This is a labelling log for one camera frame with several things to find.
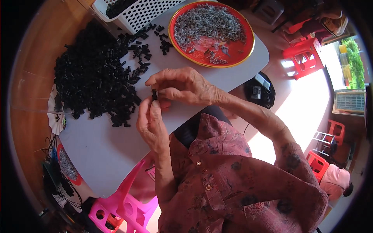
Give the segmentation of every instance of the white plastic basket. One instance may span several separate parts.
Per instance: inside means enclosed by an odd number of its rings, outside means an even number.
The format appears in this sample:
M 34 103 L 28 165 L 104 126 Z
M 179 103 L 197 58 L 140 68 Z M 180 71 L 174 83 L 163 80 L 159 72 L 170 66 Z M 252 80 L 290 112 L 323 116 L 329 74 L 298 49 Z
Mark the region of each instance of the white plastic basket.
M 113 22 L 133 35 L 153 19 L 185 0 L 139 0 L 116 17 L 109 19 L 106 10 L 109 4 L 118 0 L 96 0 L 92 7 L 104 22 Z

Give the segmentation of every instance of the bag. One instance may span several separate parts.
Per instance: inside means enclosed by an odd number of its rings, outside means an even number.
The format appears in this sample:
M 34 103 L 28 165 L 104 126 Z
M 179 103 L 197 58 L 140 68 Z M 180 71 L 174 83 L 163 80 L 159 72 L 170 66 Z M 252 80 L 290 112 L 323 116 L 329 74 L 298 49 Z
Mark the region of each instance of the bag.
M 269 91 L 266 90 L 255 78 L 252 78 L 244 83 L 246 100 L 270 109 L 275 103 L 275 88 L 266 74 L 264 74 L 262 71 L 259 71 L 258 74 L 260 74 L 267 82 L 270 83 Z

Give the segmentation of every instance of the pink shirt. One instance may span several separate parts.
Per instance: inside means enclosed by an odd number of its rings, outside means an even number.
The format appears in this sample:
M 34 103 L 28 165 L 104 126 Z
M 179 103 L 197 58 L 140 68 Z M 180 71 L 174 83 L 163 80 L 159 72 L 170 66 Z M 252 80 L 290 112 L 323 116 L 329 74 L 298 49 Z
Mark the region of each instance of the pink shirt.
M 341 197 L 345 189 L 349 186 L 349 181 L 350 173 L 348 171 L 330 164 L 321 179 L 320 188 L 329 195 L 329 201 L 334 201 Z
M 283 145 L 275 165 L 252 158 L 245 137 L 201 114 L 189 150 L 173 134 L 178 192 L 158 221 L 160 233 L 221 233 L 223 223 L 252 233 L 314 232 L 328 197 L 296 143 Z

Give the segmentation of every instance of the wooden table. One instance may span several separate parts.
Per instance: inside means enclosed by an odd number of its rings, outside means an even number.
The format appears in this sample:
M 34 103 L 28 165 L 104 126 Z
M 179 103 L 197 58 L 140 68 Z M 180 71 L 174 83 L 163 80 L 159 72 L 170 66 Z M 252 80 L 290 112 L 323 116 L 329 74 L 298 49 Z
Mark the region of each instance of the wooden table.
M 173 14 L 191 2 L 193 1 L 187 0 L 180 3 L 160 15 L 152 23 L 167 28 Z M 153 55 L 150 60 L 151 65 L 135 85 L 137 95 L 141 99 L 150 95 L 150 87 L 145 87 L 145 81 L 150 75 L 165 68 L 177 69 L 190 66 L 212 84 L 228 92 L 253 78 L 269 61 L 268 50 L 256 35 L 251 56 L 240 65 L 226 69 L 199 66 L 181 56 L 173 48 L 166 56 L 163 56 L 162 50 L 159 49 L 159 37 L 152 31 L 149 31 L 148 35 L 145 42 L 149 44 L 150 53 Z M 126 66 L 131 66 L 132 70 L 139 66 L 138 60 L 132 59 L 132 52 L 124 56 L 121 62 L 124 60 L 127 61 Z M 203 108 L 203 106 L 173 103 L 170 111 L 162 114 L 168 133 L 172 133 Z M 136 130 L 137 114 L 138 108 L 131 115 L 130 128 L 112 127 L 110 115 L 107 113 L 93 120 L 89 119 L 89 112 L 81 115 L 78 120 L 66 115 L 67 126 L 60 134 L 60 140 L 82 178 L 92 191 L 102 198 L 113 194 L 132 168 L 150 150 Z

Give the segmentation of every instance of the red decorative tray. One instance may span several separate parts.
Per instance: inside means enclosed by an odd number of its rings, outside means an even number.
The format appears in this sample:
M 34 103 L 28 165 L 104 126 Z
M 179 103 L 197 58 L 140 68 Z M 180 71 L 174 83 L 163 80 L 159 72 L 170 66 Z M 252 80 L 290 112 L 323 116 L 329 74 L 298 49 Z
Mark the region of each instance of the red decorative tray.
M 187 49 L 187 52 L 184 52 L 181 49 L 181 47 L 177 44 L 174 38 L 174 27 L 175 27 L 176 19 L 178 18 L 179 15 L 182 15 L 183 13 L 187 12 L 189 9 L 193 9 L 197 7 L 197 5 L 206 4 L 206 3 L 209 5 L 213 5 L 213 6 L 224 6 L 228 9 L 228 11 L 232 15 L 237 17 L 245 29 L 245 34 L 247 37 L 246 42 L 243 43 L 241 41 L 231 41 L 231 40 L 217 41 L 215 38 L 201 36 L 200 41 L 198 41 L 198 44 L 194 44 L 195 51 L 193 53 L 188 53 L 189 50 L 193 49 L 192 47 L 189 47 Z M 197 63 L 201 66 L 206 66 L 206 67 L 228 68 L 228 67 L 236 66 L 244 62 L 254 50 L 254 33 L 253 33 L 253 30 L 250 24 L 243 17 L 243 15 L 241 15 L 238 11 L 236 11 L 235 9 L 225 4 L 214 2 L 214 1 L 197 1 L 197 2 L 190 3 L 180 8 L 171 18 L 171 21 L 168 27 L 168 35 L 169 35 L 171 43 L 181 55 L 183 55 L 184 57 L 186 57 L 187 59 L 191 60 L 194 63 Z M 224 49 L 224 51 L 221 48 L 217 50 L 213 47 L 214 43 L 216 42 L 219 42 L 220 45 L 224 45 L 229 48 Z M 206 52 L 207 50 L 215 52 L 217 56 L 220 56 L 221 59 L 226 60 L 227 63 L 211 64 L 208 58 L 208 53 Z

